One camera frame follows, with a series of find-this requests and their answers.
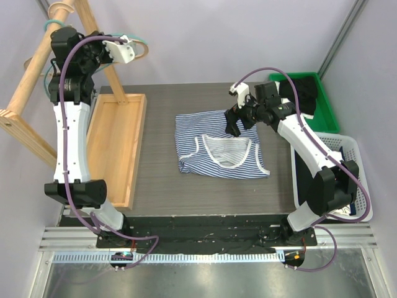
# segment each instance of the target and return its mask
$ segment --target wooden frame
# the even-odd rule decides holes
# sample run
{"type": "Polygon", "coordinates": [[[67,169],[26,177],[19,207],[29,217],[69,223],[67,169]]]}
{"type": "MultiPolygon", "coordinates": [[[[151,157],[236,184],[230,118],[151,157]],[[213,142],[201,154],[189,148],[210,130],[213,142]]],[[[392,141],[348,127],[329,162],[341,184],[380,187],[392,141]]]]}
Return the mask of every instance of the wooden frame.
{"type": "MultiPolygon", "coordinates": [[[[87,33],[99,30],[88,0],[63,0],[52,4],[48,13],[50,18],[64,22],[74,10],[87,33]]],[[[56,151],[22,118],[22,112],[50,55],[50,35],[60,27],[55,23],[47,27],[9,105],[6,109],[0,109],[0,127],[52,168],[56,165],[56,151]]],[[[144,94],[125,94],[113,66],[107,67],[104,72],[113,94],[100,95],[97,100],[87,136],[89,167],[93,179],[109,180],[108,198],[114,206],[131,209],[146,97],[144,94]],[[104,123],[109,123],[109,119],[112,119],[111,125],[104,126],[104,123]],[[95,146],[98,142],[110,141],[111,146],[106,148],[95,146]],[[102,166],[98,166],[98,157],[101,158],[102,166]]]]}

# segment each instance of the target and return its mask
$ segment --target metal pole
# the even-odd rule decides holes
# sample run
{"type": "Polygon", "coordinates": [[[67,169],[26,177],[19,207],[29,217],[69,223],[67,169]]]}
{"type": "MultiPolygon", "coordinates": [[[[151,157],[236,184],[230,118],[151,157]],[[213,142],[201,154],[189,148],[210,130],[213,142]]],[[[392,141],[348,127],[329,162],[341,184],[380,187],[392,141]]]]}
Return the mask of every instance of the metal pole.
{"type": "Polygon", "coordinates": [[[50,7],[49,3],[47,0],[36,0],[37,5],[39,6],[39,8],[43,11],[46,19],[49,19],[47,11],[48,8],[50,7]]]}
{"type": "Polygon", "coordinates": [[[346,17],[339,33],[337,34],[331,48],[329,49],[323,64],[321,65],[318,75],[320,79],[323,79],[325,73],[327,72],[331,62],[335,58],[336,54],[338,53],[343,41],[346,39],[347,34],[350,32],[350,29],[353,27],[355,21],[358,19],[358,16],[362,12],[363,8],[365,7],[368,0],[356,0],[352,9],[350,10],[349,14],[346,17]]]}

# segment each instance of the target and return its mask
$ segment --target gray floor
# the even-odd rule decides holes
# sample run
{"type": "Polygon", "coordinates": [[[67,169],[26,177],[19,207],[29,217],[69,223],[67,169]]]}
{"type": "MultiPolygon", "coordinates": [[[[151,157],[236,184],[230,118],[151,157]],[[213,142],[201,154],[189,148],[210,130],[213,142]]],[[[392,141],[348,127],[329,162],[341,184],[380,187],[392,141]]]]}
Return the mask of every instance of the gray floor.
{"type": "MultiPolygon", "coordinates": [[[[309,250],[303,267],[318,268],[331,256],[332,250],[309,250]]],[[[280,263],[143,264],[104,273],[109,268],[53,264],[44,297],[376,297],[361,250],[339,250],[335,262],[317,273],[280,263]]]]}
{"type": "MultiPolygon", "coordinates": [[[[231,83],[127,86],[148,99],[133,210],[128,215],[279,214],[293,205],[289,144],[258,125],[270,177],[253,180],[181,174],[174,141],[175,116],[225,110],[236,103],[231,83]]],[[[111,92],[102,88],[102,93],[111,92]]]]}

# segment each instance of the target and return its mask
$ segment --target white bracket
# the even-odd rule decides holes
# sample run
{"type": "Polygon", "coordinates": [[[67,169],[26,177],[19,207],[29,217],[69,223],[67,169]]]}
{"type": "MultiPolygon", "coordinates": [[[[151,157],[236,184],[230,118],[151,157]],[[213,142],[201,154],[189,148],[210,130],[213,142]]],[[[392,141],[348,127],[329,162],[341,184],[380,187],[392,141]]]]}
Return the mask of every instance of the white bracket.
{"type": "Polygon", "coordinates": [[[126,35],[120,37],[127,42],[119,45],[117,42],[109,42],[104,40],[103,43],[106,46],[106,50],[109,52],[109,56],[113,59],[114,63],[126,64],[135,59],[136,47],[132,39],[129,39],[126,35]]]}
{"type": "Polygon", "coordinates": [[[249,95],[249,87],[247,84],[240,83],[237,87],[235,87],[234,83],[230,87],[230,94],[233,96],[237,95],[237,104],[239,109],[241,109],[246,104],[246,96],[249,95]]]}
{"type": "MultiPolygon", "coordinates": [[[[95,213],[95,216],[101,222],[117,231],[123,227],[123,214],[120,211],[117,211],[108,199],[106,199],[98,209],[85,207],[81,209],[81,212],[84,212],[87,215],[90,215],[91,212],[95,213]]],[[[104,227],[100,227],[100,229],[107,231],[107,229],[104,227]]]]}

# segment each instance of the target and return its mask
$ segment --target wooden tray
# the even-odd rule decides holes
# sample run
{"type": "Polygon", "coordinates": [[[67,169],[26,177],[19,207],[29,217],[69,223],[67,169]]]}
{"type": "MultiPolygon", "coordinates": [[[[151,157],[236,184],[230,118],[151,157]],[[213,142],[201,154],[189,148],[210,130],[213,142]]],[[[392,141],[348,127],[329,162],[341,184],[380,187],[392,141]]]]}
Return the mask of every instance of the wooden tray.
{"type": "Polygon", "coordinates": [[[125,97],[119,104],[113,94],[99,95],[87,135],[91,179],[106,181],[118,210],[132,209],[146,112],[144,94],[125,97]]]}

